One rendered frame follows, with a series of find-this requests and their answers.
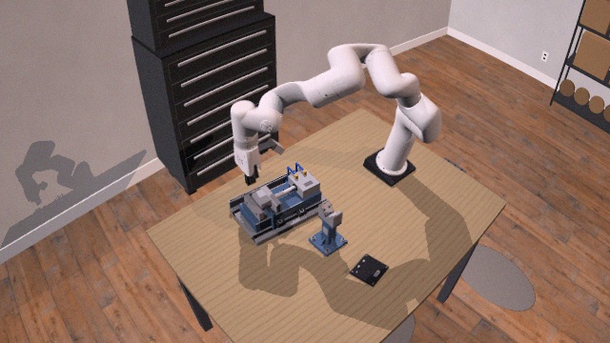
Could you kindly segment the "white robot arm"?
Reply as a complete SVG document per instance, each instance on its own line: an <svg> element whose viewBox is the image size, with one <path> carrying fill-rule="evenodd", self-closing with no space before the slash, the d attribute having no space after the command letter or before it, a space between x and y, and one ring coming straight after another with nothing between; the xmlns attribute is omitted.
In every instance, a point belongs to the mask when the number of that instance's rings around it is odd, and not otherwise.
<svg viewBox="0 0 610 343"><path fill-rule="evenodd" d="M285 83L268 91L260 99L258 109L251 101L234 103L231 107L234 144L240 149L250 149L258 143L258 131L277 132L284 109L296 102L307 101L319 109L360 91L366 82L363 63L377 91L384 97L395 98L398 105L394 126L376 163L386 174L402 175L416 139L432 143L438 138L440 109L420 91L414 74L400 74L391 51L384 45L340 45L332 48L327 57L330 70L310 80Z"/></svg>

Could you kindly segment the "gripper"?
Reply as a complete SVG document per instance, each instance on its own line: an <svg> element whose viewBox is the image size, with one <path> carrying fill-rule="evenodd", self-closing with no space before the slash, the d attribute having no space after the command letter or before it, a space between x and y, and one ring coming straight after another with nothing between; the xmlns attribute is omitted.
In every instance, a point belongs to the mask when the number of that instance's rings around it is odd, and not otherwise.
<svg viewBox="0 0 610 343"><path fill-rule="evenodd" d="M234 161L245 173L245 183L248 186L254 183L254 180L259 177L258 172L261 171L261 161L257 145L258 143L250 149L240 149L234 144Z"/></svg>

